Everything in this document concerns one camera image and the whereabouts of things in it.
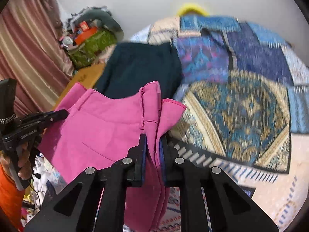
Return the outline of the orange sleeved left forearm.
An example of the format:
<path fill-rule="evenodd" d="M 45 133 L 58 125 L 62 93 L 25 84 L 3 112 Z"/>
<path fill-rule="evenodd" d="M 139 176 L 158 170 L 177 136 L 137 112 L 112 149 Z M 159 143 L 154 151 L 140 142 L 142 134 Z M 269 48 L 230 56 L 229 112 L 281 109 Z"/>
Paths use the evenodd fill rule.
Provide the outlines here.
<path fill-rule="evenodd" d="M 25 191 L 19 191 L 14 181 L 1 166 L 1 208 L 18 231 L 24 231 L 21 223 L 22 201 Z"/>

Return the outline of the person left hand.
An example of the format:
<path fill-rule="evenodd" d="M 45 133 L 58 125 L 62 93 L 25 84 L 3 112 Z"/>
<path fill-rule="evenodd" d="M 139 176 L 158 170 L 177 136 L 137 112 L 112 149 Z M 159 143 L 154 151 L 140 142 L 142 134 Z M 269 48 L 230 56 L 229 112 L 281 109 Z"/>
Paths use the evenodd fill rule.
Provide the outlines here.
<path fill-rule="evenodd" d="M 23 143 L 21 147 L 23 151 L 18 161 L 18 167 L 20 168 L 18 176 L 23 180 L 28 180 L 32 175 L 31 163 L 29 161 L 30 152 L 28 151 L 28 143 L 27 142 Z M 1 166 L 6 175 L 12 178 L 9 170 L 9 164 L 10 164 L 9 156 L 1 154 Z"/>

